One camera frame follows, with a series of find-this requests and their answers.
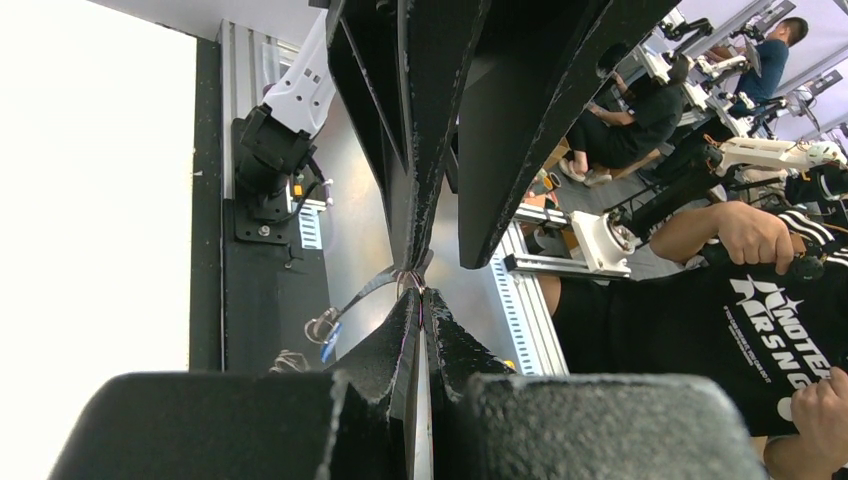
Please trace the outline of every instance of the hand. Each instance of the hand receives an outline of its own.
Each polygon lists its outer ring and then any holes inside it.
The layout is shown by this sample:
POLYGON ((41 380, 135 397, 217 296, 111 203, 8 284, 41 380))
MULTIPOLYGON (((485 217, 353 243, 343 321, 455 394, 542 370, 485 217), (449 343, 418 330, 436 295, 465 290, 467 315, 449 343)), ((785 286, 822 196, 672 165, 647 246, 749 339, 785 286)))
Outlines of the hand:
POLYGON ((718 237, 737 265, 775 263, 778 274, 789 271, 795 249, 789 228, 776 216, 742 202, 715 205, 718 237))
POLYGON ((792 396, 792 421, 807 450, 830 471, 848 463, 848 374, 832 368, 830 380, 792 396))

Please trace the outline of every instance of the black handle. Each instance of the black handle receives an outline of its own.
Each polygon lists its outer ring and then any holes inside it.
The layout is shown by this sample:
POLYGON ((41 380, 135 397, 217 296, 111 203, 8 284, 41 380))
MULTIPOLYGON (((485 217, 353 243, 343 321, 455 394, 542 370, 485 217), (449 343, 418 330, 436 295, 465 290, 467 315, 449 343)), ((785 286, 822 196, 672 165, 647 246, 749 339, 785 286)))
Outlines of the black handle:
MULTIPOLYGON (((727 249, 721 244, 704 245, 704 248, 701 249, 701 256, 710 265, 723 265, 731 262, 730 254, 727 253, 727 249)), ((766 276, 779 276, 774 270, 775 265, 773 263, 750 265, 749 268, 766 276)), ((786 278, 792 281, 809 282, 818 280, 822 275, 824 275, 824 263, 822 263, 821 259, 813 255, 805 255, 796 256, 792 260, 792 263, 789 264, 789 271, 786 273, 786 278)))

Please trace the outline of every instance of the blue shirt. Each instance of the blue shirt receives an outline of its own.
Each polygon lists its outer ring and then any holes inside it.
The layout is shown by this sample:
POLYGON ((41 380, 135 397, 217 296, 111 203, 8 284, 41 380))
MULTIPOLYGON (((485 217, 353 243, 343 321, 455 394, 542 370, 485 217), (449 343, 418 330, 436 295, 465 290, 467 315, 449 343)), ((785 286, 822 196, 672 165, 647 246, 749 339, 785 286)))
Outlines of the blue shirt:
MULTIPOLYGON (((736 94, 745 93, 754 103, 764 102, 774 96, 780 78, 783 77, 783 68, 789 59, 789 47, 782 40, 766 40, 757 45, 757 53, 760 54, 760 66, 762 76, 757 75, 753 69, 748 70, 739 77, 736 85, 736 94)), ((736 117, 756 115, 762 108, 753 111, 745 108, 742 102, 730 108, 730 114, 736 117)))

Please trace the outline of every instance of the ceiling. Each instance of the ceiling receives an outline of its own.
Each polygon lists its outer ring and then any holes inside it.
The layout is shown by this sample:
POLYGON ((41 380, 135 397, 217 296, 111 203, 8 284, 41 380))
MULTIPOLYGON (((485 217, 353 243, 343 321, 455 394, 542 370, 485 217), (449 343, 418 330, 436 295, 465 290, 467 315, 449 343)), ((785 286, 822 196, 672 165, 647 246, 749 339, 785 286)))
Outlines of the ceiling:
POLYGON ((308 0, 91 1, 209 40, 215 40, 226 19, 296 46, 303 44, 318 16, 308 0))

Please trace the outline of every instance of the black t-shirt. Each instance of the black t-shirt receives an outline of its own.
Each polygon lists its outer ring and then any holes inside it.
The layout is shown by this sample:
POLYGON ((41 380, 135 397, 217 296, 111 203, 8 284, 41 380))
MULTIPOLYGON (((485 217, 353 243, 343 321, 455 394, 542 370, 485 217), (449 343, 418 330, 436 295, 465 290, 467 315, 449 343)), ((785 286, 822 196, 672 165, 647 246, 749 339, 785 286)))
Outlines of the black t-shirt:
POLYGON ((635 122, 611 129, 613 151, 639 160, 668 140, 683 116, 683 88, 662 87, 637 98, 630 110, 635 122))
MULTIPOLYGON (((799 212, 779 217, 818 243, 833 239, 799 212)), ((811 282, 724 264, 613 284, 615 362, 629 372, 709 377, 753 436, 797 433, 792 393, 829 377, 848 352, 848 249, 825 266, 824 277, 811 282)))

